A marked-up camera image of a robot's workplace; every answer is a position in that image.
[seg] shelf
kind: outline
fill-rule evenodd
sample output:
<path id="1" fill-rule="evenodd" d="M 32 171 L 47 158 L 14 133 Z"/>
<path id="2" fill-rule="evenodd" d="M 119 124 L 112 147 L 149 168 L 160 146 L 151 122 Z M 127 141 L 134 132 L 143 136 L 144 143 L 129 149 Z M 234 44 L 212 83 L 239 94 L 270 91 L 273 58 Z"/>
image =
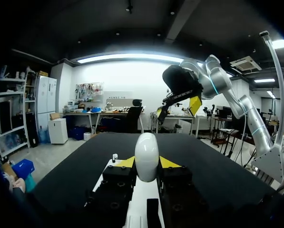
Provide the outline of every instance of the shelf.
<path id="1" fill-rule="evenodd" d="M 14 128 L 14 129 L 12 129 L 12 130 L 10 130 L 10 131 L 8 131 L 8 132 L 5 132 L 5 133 L 0 134 L 0 137 L 2 137 L 2 136 L 4 136 L 4 135 L 7 135 L 7 134 L 10 134 L 10 133 L 12 133 L 12 132 L 18 131 L 18 130 L 23 129 L 23 128 L 24 128 L 24 126 L 16 127 L 16 128 Z"/>
<path id="2" fill-rule="evenodd" d="M 12 96 L 12 95 L 21 95 L 23 92 L 1 92 L 0 96 Z"/>
<path id="3" fill-rule="evenodd" d="M 23 147 L 23 146 L 25 146 L 25 145 L 27 145 L 26 142 L 20 144 L 19 146 L 14 147 L 13 149 L 10 149 L 9 151 L 3 152 L 3 153 L 1 153 L 1 157 L 4 157 L 4 156 L 9 155 L 10 153 L 14 152 L 15 150 L 18 150 L 19 148 L 21 148 L 21 147 Z"/>
<path id="4" fill-rule="evenodd" d="M 25 82 L 25 79 L 16 79 L 16 78 L 0 78 L 2 82 Z"/>

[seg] pegboard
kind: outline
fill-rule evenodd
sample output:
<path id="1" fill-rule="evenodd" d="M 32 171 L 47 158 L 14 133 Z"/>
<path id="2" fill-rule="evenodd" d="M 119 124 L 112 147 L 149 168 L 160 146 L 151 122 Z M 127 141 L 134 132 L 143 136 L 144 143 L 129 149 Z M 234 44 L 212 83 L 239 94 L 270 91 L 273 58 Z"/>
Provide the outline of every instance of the pegboard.
<path id="1" fill-rule="evenodd" d="M 102 100 L 103 83 L 102 82 L 90 82 L 76 84 L 75 86 L 75 99 L 76 100 Z"/>

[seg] cardboard box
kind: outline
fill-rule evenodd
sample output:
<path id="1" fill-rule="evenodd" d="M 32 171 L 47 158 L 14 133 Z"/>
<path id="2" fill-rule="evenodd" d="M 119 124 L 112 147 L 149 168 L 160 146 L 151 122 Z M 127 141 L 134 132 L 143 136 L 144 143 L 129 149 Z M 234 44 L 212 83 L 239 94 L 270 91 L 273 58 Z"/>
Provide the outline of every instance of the cardboard box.
<path id="1" fill-rule="evenodd" d="M 16 173 L 14 172 L 14 170 L 12 169 L 11 165 L 8 164 L 7 162 L 2 165 L 2 170 L 4 172 L 6 172 L 8 175 L 13 176 L 15 178 L 15 180 L 18 179 L 18 177 L 17 177 Z"/>
<path id="2" fill-rule="evenodd" d="M 50 119 L 51 120 L 55 120 L 55 119 L 59 119 L 59 118 L 60 118 L 59 113 L 51 113 L 50 114 Z"/>

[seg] white wall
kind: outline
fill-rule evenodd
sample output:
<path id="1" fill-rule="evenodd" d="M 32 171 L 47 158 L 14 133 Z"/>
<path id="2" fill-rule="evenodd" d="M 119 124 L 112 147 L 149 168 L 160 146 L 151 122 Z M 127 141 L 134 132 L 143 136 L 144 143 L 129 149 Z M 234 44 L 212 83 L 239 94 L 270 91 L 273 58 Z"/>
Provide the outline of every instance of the white wall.
<path id="1" fill-rule="evenodd" d="M 77 66 L 73 68 L 71 98 L 75 99 L 75 85 L 104 82 L 105 91 L 131 91 L 133 99 L 142 99 L 146 114 L 142 115 L 143 127 L 150 128 L 149 113 L 162 105 L 168 86 L 162 73 L 170 64 L 150 61 L 113 61 Z M 105 101 L 96 106 L 104 108 Z"/>
<path id="2" fill-rule="evenodd" d="M 51 69 L 50 77 L 57 79 L 56 86 L 56 112 L 62 113 L 64 105 L 70 100 L 70 89 L 73 68 L 61 63 Z"/>
<path id="3" fill-rule="evenodd" d="M 272 109 L 272 99 L 262 98 L 262 108 L 261 111 L 264 113 L 268 113 L 269 109 Z M 278 120 L 280 120 L 280 100 L 273 100 L 273 113 L 275 111 L 275 115 L 277 116 Z"/>
<path id="4" fill-rule="evenodd" d="M 105 91 L 131 91 L 133 99 L 142 99 L 143 105 L 146 106 L 146 114 L 143 117 L 144 129 L 150 128 L 150 112 L 157 110 L 162 105 L 162 100 L 167 95 L 167 85 L 162 79 L 162 73 L 170 66 L 168 63 L 151 62 L 151 61 L 112 61 L 82 65 L 77 67 L 71 67 L 67 64 L 62 65 L 60 76 L 58 73 L 54 73 L 52 69 L 51 76 L 58 79 L 58 111 L 62 112 L 62 108 L 67 104 L 68 100 L 75 99 L 75 86 L 81 83 L 90 82 L 104 82 Z M 235 94 L 238 98 L 245 94 L 249 94 L 248 83 L 243 80 L 232 81 Z M 261 101 L 259 97 L 253 96 L 252 99 L 256 107 Z M 212 100 L 203 100 L 203 104 L 199 108 L 197 114 L 204 114 L 203 108 L 207 106 L 211 108 L 213 104 L 216 106 L 229 106 L 227 100 L 223 95 L 217 95 Z M 184 107 L 188 107 L 189 101 L 181 102 Z M 99 106 L 104 108 L 105 101 L 102 103 L 92 103 L 93 106 Z M 180 113 L 182 107 L 172 107 L 173 113 Z M 88 125 L 85 118 L 81 123 Z M 175 121 L 166 121 L 164 125 L 172 127 Z M 189 131 L 189 123 L 181 122 L 185 129 L 184 132 Z M 201 120 L 200 129 L 208 129 L 207 120 Z"/>
<path id="5" fill-rule="evenodd" d="M 262 99 L 261 99 L 261 97 L 258 96 L 257 94 L 255 94 L 253 91 L 250 91 L 250 97 L 251 97 L 255 107 L 259 108 L 260 111 L 261 111 L 262 110 Z"/>

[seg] blue box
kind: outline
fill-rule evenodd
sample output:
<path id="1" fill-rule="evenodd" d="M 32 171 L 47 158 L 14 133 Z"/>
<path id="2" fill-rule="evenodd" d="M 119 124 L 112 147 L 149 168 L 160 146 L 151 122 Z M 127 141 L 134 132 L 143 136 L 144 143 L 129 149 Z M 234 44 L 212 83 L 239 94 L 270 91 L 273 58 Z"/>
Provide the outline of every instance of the blue box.
<path id="1" fill-rule="evenodd" d="M 35 170 L 33 162 L 27 159 L 23 159 L 22 161 L 13 165 L 12 169 L 18 178 L 23 178 L 24 180 Z"/>
<path id="2" fill-rule="evenodd" d="M 85 127 L 75 127 L 72 129 L 71 135 L 72 135 L 72 138 L 76 140 L 83 140 L 85 132 L 86 132 Z"/>

